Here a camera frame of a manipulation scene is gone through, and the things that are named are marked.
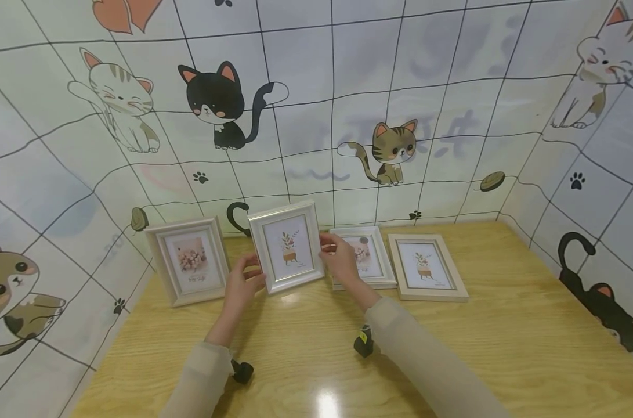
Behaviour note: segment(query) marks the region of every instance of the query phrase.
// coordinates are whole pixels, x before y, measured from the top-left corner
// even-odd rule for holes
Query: cat wallpaper
[[[505,222],[633,356],[633,0],[0,1],[0,417],[69,416],[144,228],[306,199]]]

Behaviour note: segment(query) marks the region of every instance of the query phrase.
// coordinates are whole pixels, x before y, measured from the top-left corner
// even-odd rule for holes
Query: potted plant illustration
[[[418,271],[418,276],[421,277],[422,280],[423,276],[425,277],[430,277],[432,278],[432,271],[430,270],[430,262],[428,261],[428,259],[430,258],[430,255],[422,255],[422,254],[414,254],[414,258],[416,258],[416,269]]]
[[[294,238],[297,236],[298,230],[296,230],[293,234],[288,234],[285,232],[281,233],[281,242],[282,242],[282,250],[284,250],[284,262],[288,265],[289,261],[297,261],[298,255],[295,254],[295,241]]]

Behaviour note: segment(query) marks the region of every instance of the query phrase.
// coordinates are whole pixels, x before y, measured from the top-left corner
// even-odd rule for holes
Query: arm
[[[256,291],[265,285],[261,270],[243,273],[250,265],[258,265],[255,254],[237,260],[226,282],[223,309],[205,341],[196,344],[187,358],[175,391],[159,418],[207,418],[214,411],[228,376],[233,374],[229,347],[234,332]]]
[[[374,342],[411,380],[439,418],[510,416],[467,365],[406,309],[390,298],[382,298],[362,281],[353,249],[346,241],[322,234],[321,242],[326,246],[321,259],[365,312]]]

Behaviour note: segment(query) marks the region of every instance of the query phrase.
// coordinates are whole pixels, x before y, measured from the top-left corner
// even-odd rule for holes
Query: person's right hand
[[[360,280],[354,247],[333,233],[321,232],[319,238],[321,239],[319,257],[328,266],[333,277],[342,284]]]

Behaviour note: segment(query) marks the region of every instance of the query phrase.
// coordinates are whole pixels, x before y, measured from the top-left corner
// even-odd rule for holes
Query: framed picture
[[[400,299],[442,302],[469,299],[441,236],[391,233],[388,243]]]
[[[354,247],[359,276],[364,282],[373,289],[397,287],[379,227],[334,228],[330,233],[337,234]],[[332,289],[344,290],[344,287],[333,278]]]
[[[304,201],[249,216],[258,260],[267,274],[267,293],[325,275],[314,202]]]
[[[144,232],[173,307],[223,298],[229,266],[216,217]]]

